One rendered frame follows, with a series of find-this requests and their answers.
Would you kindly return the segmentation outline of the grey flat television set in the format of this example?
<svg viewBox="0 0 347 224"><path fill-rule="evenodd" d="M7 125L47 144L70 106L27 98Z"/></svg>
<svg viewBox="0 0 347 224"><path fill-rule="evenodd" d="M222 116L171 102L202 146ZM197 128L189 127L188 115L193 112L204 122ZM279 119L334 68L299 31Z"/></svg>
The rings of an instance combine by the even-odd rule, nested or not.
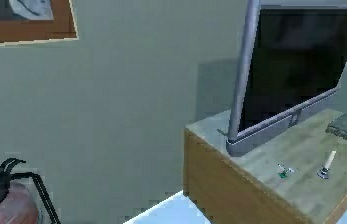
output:
<svg viewBox="0 0 347 224"><path fill-rule="evenodd" d="M248 0L226 151L240 157L333 95L347 68L347 0Z"/></svg>

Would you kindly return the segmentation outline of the brown wooden television cabinet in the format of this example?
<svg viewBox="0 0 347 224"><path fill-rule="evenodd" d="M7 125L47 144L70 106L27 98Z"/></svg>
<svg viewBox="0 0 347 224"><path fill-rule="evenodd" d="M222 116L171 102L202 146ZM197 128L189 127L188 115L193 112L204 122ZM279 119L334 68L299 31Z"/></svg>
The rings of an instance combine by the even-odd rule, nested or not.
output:
<svg viewBox="0 0 347 224"><path fill-rule="evenodd" d="M226 151L229 114L184 129L183 192L212 224L338 224L347 210L347 140L326 133L325 109L241 157ZM317 172L337 153L329 178ZM279 164L295 170L280 178Z"/></svg>

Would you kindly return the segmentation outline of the small green and silver keys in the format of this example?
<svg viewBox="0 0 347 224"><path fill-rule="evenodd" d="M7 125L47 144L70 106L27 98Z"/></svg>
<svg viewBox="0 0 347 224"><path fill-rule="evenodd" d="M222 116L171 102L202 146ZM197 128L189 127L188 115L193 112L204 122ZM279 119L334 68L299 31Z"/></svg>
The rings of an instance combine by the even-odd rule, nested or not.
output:
<svg viewBox="0 0 347 224"><path fill-rule="evenodd" d="M289 173L294 173L295 170L288 167L286 168L284 165L279 164L278 167L280 168L280 172L278 173L278 176L280 178L286 178L288 176Z"/></svg>

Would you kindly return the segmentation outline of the white candle in grey holder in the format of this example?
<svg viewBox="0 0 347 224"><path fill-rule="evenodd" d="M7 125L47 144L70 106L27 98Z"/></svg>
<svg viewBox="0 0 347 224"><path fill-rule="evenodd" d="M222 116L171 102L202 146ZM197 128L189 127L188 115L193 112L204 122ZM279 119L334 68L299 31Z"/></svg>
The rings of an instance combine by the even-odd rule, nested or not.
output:
<svg viewBox="0 0 347 224"><path fill-rule="evenodd" d="M322 168L317 172L317 175L322 178L322 179L328 179L329 178L329 169L333 163L333 160L335 158L337 151L333 150L328 159L326 160L326 162L324 163L324 165L322 166Z"/></svg>

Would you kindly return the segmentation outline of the pink round bin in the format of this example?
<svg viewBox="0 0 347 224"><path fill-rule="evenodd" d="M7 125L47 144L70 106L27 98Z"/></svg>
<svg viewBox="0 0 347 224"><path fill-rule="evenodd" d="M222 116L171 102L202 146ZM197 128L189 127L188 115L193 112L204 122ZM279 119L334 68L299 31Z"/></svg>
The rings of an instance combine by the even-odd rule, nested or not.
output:
<svg viewBox="0 0 347 224"><path fill-rule="evenodd" d="M38 207L30 191L13 182L9 193L0 203L0 224L37 224Z"/></svg>

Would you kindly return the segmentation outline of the brown framed wall picture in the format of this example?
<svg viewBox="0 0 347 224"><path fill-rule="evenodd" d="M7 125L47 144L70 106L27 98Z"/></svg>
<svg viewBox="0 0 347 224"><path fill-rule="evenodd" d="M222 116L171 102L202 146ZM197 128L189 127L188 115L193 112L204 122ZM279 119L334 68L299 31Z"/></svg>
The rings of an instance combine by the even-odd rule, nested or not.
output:
<svg viewBox="0 0 347 224"><path fill-rule="evenodd" d="M0 45L77 38L72 0L0 0Z"/></svg>

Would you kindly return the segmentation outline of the dark grey flat box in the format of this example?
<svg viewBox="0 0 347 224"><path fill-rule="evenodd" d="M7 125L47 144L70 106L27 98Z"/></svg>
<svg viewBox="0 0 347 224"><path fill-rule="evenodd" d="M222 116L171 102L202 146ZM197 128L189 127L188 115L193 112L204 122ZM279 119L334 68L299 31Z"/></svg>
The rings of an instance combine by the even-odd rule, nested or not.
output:
<svg viewBox="0 0 347 224"><path fill-rule="evenodd" d="M347 113L344 113L331 121L325 132L347 140Z"/></svg>

